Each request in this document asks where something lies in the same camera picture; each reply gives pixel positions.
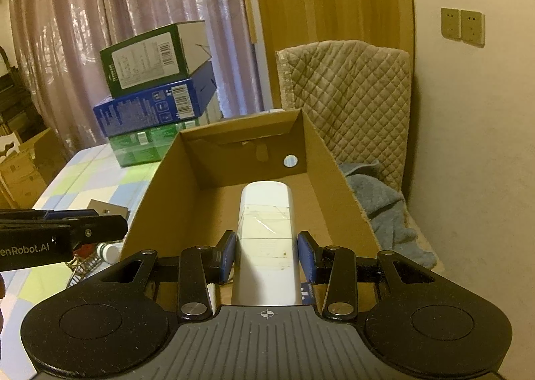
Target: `electrical outlet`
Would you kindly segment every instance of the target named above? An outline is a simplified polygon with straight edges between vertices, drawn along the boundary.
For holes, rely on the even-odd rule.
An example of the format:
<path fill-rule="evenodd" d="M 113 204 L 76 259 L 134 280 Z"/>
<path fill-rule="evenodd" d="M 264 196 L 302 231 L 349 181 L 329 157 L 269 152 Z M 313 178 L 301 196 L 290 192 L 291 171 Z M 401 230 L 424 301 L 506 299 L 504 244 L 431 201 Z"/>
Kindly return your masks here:
<path fill-rule="evenodd" d="M 440 9 L 442 36 L 447 39 L 461 39 L 461 12 L 458 9 Z"/>
<path fill-rule="evenodd" d="M 485 45 L 485 15 L 472 10 L 461 10 L 461 37 L 466 43 Z"/>

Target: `metal screw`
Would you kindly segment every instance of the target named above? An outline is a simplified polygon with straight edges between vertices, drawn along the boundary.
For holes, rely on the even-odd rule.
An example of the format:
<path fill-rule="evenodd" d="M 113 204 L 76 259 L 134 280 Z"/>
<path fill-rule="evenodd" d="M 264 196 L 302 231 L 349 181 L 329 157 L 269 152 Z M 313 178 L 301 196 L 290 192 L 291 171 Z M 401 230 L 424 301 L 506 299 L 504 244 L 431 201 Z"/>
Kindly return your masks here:
<path fill-rule="evenodd" d="M 351 312 L 353 312 L 353 307 L 349 303 L 339 301 L 329 304 L 327 310 L 333 315 L 342 316 L 349 315 Z"/>
<path fill-rule="evenodd" d="M 199 316 L 205 313 L 208 308 L 205 304 L 199 303 L 199 302 L 191 302 L 184 304 L 180 310 L 184 312 L 186 315 L 192 315 L 192 316 Z"/>

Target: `hole in cardboard box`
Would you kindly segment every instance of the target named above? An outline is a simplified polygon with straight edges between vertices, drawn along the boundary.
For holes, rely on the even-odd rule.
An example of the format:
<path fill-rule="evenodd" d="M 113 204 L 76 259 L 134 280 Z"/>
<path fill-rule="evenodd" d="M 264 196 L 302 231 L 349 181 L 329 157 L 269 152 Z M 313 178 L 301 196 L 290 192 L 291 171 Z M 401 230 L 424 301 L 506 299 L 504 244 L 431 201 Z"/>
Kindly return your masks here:
<path fill-rule="evenodd" d="M 283 164 L 286 167 L 295 167 L 297 166 L 299 160 L 295 155 L 287 155 L 284 157 Z"/>

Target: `white wall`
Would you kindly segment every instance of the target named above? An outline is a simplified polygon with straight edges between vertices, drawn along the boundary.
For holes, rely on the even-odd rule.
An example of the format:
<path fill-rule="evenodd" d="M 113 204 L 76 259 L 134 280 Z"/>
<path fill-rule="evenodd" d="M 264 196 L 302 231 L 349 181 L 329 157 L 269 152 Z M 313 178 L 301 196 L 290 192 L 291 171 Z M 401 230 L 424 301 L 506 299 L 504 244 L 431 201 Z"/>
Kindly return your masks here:
<path fill-rule="evenodd" d="M 443 39 L 441 7 L 485 13 L 485 47 Z M 511 320 L 502 374 L 533 380 L 535 0 L 415 0 L 415 15 L 409 209 L 447 276 Z"/>
<path fill-rule="evenodd" d="M 17 65 L 13 36 L 11 33 L 11 20 L 9 16 L 9 0 L 0 0 L 0 45 L 7 53 L 11 66 Z M 0 76 L 6 74 L 4 62 L 0 59 Z"/>

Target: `colorful bedsheet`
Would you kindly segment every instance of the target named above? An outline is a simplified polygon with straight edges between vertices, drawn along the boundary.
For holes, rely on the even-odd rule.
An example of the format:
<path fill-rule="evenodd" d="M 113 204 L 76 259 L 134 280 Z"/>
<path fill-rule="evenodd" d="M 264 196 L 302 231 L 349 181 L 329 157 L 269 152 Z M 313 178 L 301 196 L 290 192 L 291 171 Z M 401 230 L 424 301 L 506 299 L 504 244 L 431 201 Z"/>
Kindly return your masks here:
<path fill-rule="evenodd" d="M 91 199 L 128 207 L 131 223 L 159 163 L 122 168 L 110 145 L 77 153 L 36 202 L 36 209 L 85 209 Z M 0 302 L 0 380 L 27 380 L 35 374 L 22 342 L 20 324 L 37 303 L 65 289 L 71 271 L 65 264 L 2 272 L 6 296 Z"/>

